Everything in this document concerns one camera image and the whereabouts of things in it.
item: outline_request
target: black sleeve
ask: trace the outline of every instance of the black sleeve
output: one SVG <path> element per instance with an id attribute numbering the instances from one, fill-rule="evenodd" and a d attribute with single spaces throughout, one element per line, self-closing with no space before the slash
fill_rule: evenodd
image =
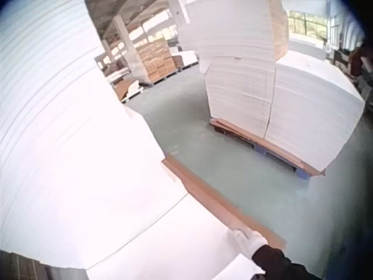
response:
<path id="1" fill-rule="evenodd" d="M 279 249 L 264 245 L 252 256 L 253 262 L 265 272 L 266 280 L 320 280 L 303 265 L 292 264 Z"/>

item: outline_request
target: ceiling beam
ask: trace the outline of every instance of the ceiling beam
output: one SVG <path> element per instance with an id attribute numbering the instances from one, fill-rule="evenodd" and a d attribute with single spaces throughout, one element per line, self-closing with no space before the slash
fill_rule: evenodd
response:
<path id="1" fill-rule="evenodd" d="M 115 3 L 113 9 L 111 10 L 111 19 L 108 20 L 105 25 L 103 26 L 103 31 L 102 31 L 102 34 L 100 34 L 100 38 L 102 39 L 107 31 L 107 29 L 109 28 L 110 24 L 112 23 L 112 19 L 114 16 L 117 15 L 117 13 L 122 9 L 122 7 L 126 4 L 128 0 L 117 0 L 117 2 Z"/>

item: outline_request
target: stacked boxes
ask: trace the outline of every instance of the stacked boxes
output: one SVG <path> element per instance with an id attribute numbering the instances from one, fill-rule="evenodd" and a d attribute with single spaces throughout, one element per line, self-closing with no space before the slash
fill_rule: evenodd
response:
<path id="1" fill-rule="evenodd" d="M 176 71 L 170 49 L 164 39 L 137 48 L 151 83 Z"/>

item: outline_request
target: blue pallet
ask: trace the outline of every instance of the blue pallet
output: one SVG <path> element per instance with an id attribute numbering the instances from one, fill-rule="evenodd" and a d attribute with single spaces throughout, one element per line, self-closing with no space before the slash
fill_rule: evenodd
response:
<path id="1" fill-rule="evenodd" d="M 214 128 L 215 128 L 215 131 L 217 131 L 217 132 L 219 132 L 219 133 L 222 133 L 222 134 L 224 134 L 224 135 L 229 135 L 229 136 L 232 136 L 232 137 L 234 137 L 234 138 L 238 138 L 238 139 L 240 139 L 240 140 L 242 140 L 242 141 L 244 141 L 244 142 L 246 142 L 246 143 L 249 143 L 250 145 L 253 146 L 254 151 L 260 153 L 262 156 L 266 156 L 267 153 L 269 153 L 270 155 L 272 155 L 272 156 L 274 156 L 274 157 L 280 159 L 282 162 L 287 163 L 288 165 L 290 165 L 290 166 L 294 169 L 295 174 L 296 174 L 299 178 L 302 178 L 302 179 L 304 179 L 304 180 L 309 180 L 309 179 L 312 177 L 311 174 L 309 174 L 309 173 L 306 172 L 305 170 L 303 170 L 303 169 L 301 169 L 301 168 L 295 166 L 294 164 L 292 164 L 292 163 L 289 162 L 288 160 L 284 159 L 282 156 L 278 155 L 278 154 L 275 153 L 274 151 L 269 150 L 269 149 L 267 149 L 267 148 L 265 148 L 265 147 L 263 147 L 263 146 L 260 146 L 260 145 L 258 145 L 257 143 L 252 142 L 250 139 L 246 139 L 246 138 L 244 138 L 244 137 L 241 137 L 241 136 L 239 136 L 239 135 L 233 133 L 232 131 L 226 130 L 226 129 L 222 128 L 222 127 L 217 127 L 217 126 L 215 126 L 215 125 L 213 125 L 213 126 L 214 126 Z"/>

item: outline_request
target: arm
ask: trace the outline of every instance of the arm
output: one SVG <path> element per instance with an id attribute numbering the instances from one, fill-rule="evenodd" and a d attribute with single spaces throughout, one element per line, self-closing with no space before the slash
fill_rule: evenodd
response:
<path id="1" fill-rule="evenodd" d="M 319 279 L 308 273 L 303 265 L 293 264 L 279 249 L 262 246 L 252 256 L 253 262 L 266 272 L 266 280 Z"/>
<path id="2" fill-rule="evenodd" d="M 303 265 L 291 263 L 281 250 L 268 246 L 267 240 L 259 232 L 234 230 L 233 235 L 243 255 L 266 272 L 266 280 L 319 279 L 308 273 Z"/>

